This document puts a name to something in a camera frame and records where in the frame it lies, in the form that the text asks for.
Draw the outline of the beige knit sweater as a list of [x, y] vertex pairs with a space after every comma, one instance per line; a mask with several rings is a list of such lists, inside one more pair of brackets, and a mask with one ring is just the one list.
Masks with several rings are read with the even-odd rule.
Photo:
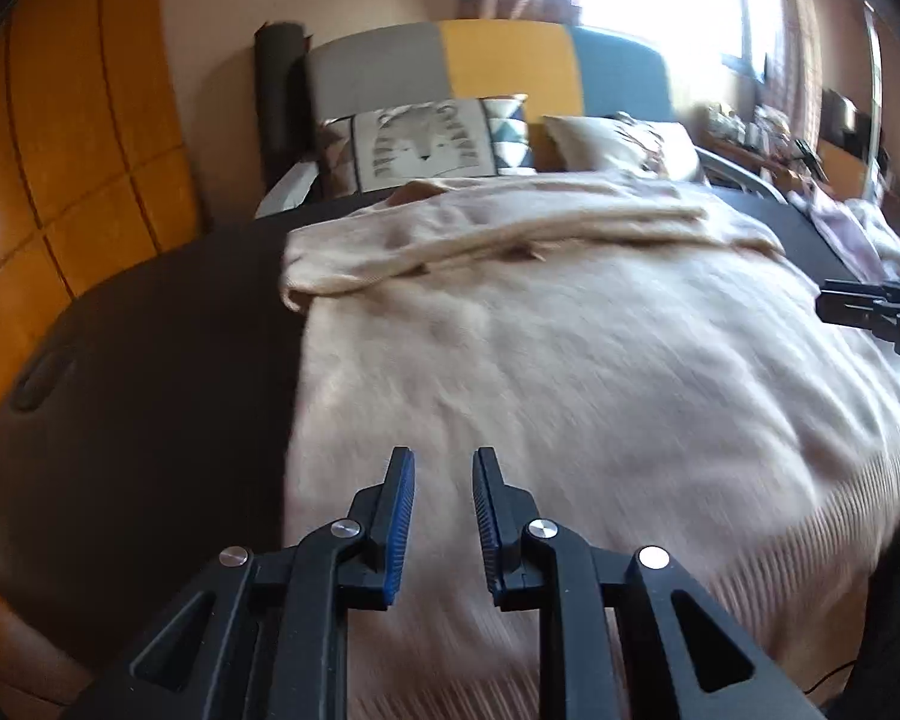
[[528, 717], [533, 616], [494, 608], [471, 458], [590, 543], [676, 557], [831, 695], [900, 532], [900, 383], [818, 319], [774, 232], [697, 185], [580, 172], [413, 182], [291, 232], [304, 317], [284, 536], [416, 457], [393, 610], [349, 634], [356, 718]]

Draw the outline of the wooden side desk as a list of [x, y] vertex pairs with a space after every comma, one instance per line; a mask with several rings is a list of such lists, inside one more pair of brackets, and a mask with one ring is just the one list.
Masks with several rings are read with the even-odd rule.
[[803, 138], [793, 137], [782, 114], [761, 114], [745, 122], [735, 110], [704, 107], [702, 146], [756, 174], [779, 192], [831, 190], [820, 155]]

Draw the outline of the black monitor screen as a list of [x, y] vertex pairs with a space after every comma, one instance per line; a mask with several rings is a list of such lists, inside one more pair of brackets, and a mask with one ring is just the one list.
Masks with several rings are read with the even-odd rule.
[[865, 161], [870, 151], [870, 115], [834, 89], [826, 88], [821, 98], [820, 138]]

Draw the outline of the deer print cushion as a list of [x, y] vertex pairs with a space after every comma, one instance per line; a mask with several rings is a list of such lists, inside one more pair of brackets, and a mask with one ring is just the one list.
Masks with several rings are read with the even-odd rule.
[[619, 172], [642, 179], [706, 182], [686, 127], [621, 117], [546, 115], [548, 137], [569, 172]]

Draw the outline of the grey yellow blue sofa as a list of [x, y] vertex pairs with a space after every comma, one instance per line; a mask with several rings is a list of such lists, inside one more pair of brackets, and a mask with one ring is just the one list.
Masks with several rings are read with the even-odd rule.
[[356, 32], [312, 46], [308, 93], [313, 151], [261, 200], [269, 216], [322, 195], [315, 128], [364, 110], [443, 98], [525, 94], [533, 153], [541, 169], [557, 160], [539, 121], [546, 115], [596, 117], [626, 112], [674, 121], [667, 64], [656, 50], [624, 37], [541, 21], [447, 20]]

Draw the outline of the tiger print cushion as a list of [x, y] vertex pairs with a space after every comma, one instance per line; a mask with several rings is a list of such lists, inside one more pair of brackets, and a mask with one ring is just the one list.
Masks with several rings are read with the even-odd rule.
[[530, 176], [535, 158], [521, 94], [403, 104], [323, 122], [328, 197], [418, 179]]

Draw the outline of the black rolled mat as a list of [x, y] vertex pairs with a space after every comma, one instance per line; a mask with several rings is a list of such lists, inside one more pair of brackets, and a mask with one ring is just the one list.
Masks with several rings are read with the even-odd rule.
[[255, 32], [256, 130], [268, 190], [313, 151], [307, 54], [308, 36], [301, 23], [265, 23]]

